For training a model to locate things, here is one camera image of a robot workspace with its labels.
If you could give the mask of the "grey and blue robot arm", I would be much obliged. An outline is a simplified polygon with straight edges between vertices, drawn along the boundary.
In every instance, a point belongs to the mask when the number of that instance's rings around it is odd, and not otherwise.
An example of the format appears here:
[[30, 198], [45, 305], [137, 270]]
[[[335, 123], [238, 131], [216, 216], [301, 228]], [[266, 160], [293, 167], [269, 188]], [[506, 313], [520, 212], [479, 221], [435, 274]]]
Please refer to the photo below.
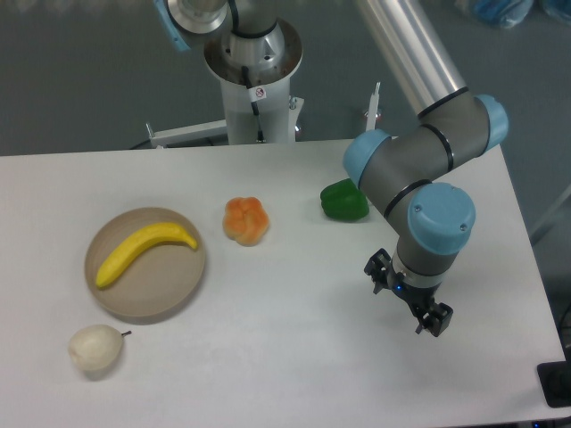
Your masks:
[[[219, 80], [231, 144], [294, 140], [289, 80], [302, 60], [295, 29], [273, 1], [159, 1], [179, 50], [203, 48]], [[470, 197], [442, 176], [479, 157], [509, 131], [503, 106], [473, 95], [417, 1], [360, 1], [360, 14], [397, 78], [419, 126], [393, 137], [375, 127], [346, 149], [343, 167], [398, 236], [365, 272], [377, 290], [407, 303], [419, 331], [441, 334], [453, 311], [434, 295], [476, 219]]]

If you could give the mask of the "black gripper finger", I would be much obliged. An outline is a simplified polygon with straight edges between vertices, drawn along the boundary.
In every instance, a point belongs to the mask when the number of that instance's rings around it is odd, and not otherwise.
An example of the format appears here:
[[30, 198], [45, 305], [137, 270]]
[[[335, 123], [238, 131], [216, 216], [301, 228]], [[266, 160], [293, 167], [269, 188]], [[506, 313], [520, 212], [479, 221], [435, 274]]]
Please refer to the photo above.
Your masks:
[[427, 331], [434, 337], [439, 337], [448, 328], [453, 309], [444, 303], [433, 302], [427, 308], [415, 308], [414, 315], [418, 320], [416, 334]]
[[379, 293], [388, 288], [387, 277], [391, 266], [391, 257], [383, 248], [369, 258], [364, 267], [364, 273], [370, 277], [374, 284], [373, 293]]

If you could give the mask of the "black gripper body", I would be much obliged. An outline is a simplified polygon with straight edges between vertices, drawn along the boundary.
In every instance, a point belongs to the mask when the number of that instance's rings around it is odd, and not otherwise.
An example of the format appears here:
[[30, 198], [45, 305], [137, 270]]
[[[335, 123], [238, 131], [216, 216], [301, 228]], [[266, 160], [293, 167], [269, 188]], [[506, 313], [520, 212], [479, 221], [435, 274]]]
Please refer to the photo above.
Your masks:
[[397, 271], [394, 266], [389, 268], [387, 283], [388, 289], [407, 303], [414, 317], [424, 317], [430, 311], [440, 286], [432, 284], [430, 287], [417, 287], [412, 279], [404, 275], [404, 271]]

